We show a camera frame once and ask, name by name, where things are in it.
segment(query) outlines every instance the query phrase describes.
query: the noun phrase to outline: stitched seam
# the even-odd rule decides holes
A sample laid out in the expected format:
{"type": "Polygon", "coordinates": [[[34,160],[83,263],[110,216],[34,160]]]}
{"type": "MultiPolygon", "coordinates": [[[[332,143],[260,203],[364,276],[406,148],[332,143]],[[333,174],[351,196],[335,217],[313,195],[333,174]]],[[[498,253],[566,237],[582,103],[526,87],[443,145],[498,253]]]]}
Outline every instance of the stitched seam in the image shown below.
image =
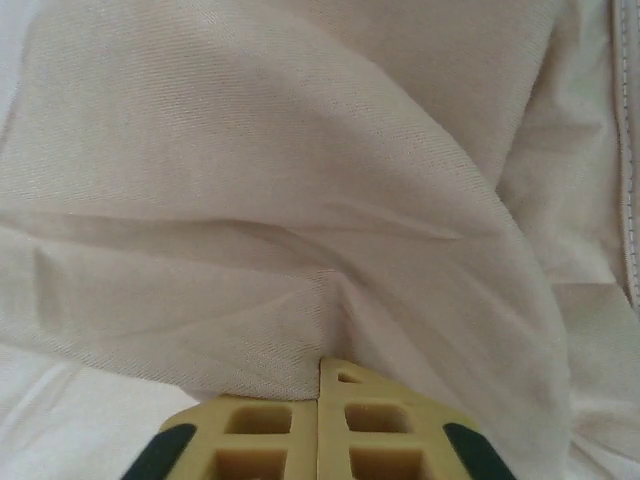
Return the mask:
{"type": "MultiPolygon", "coordinates": [[[[621,15],[620,23],[622,34],[622,109],[624,116],[624,152],[627,154],[627,160],[629,162],[629,178],[627,181],[627,230],[629,234],[629,257],[631,260],[631,276],[632,276],[632,295],[635,297],[635,304],[640,304],[640,280],[638,279],[638,259],[636,255],[635,246],[635,225],[633,218],[633,193],[634,193],[634,161],[633,150],[631,149],[631,131],[629,128],[629,101],[628,101],[628,58],[627,58],[627,1],[621,0],[621,15]]],[[[636,0],[636,7],[638,12],[638,33],[640,34],[640,0],[636,0]]]]}

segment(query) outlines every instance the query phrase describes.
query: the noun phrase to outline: white fabric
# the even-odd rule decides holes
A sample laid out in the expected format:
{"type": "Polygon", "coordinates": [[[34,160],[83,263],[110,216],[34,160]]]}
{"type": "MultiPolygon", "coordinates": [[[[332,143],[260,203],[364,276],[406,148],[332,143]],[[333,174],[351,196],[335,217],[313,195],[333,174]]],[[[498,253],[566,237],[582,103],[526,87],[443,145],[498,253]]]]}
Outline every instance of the white fabric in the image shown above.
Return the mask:
{"type": "Polygon", "coordinates": [[[342,356],[518,478],[640,478],[604,0],[4,2],[4,342],[199,396],[342,356]]]}
{"type": "Polygon", "coordinates": [[[0,478],[119,480],[175,412],[176,387],[0,346],[0,478]]]}

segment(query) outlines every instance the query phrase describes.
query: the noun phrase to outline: cloth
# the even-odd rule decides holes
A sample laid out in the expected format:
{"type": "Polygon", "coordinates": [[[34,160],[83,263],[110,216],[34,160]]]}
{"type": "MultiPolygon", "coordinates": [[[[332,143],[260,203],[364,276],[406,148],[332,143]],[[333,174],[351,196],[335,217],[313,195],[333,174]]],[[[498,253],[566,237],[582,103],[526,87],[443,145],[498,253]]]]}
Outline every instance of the cloth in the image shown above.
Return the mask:
{"type": "Polygon", "coordinates": [[[0,478],[119,480],[162,423],[194,400],[176,387],[0,346],[0,478]]]}
{"type": "Polygon", "coordinates": [[[3,342],[197,398],[339,356],[640,478],[637,6],[0,5],[3,342]]]}

